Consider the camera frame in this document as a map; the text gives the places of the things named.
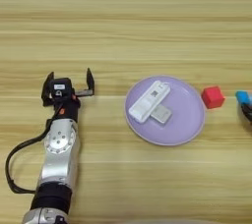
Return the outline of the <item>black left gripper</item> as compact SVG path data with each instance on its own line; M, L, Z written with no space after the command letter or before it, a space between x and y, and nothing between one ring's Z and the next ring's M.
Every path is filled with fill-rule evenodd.
M78 111L81 107L80 97L95 95L95 79L90 68L87 69L88 89L75 91L73 88L50 88L50 82L54 79L51 72L42 87L41 99L44 107L52 106L54 115L52 120L70 119L78 122Z

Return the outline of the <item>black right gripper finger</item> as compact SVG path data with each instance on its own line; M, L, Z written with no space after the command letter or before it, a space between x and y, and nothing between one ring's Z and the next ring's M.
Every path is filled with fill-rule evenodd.
M252 105L242 103L241 110L245 118L252 124Z

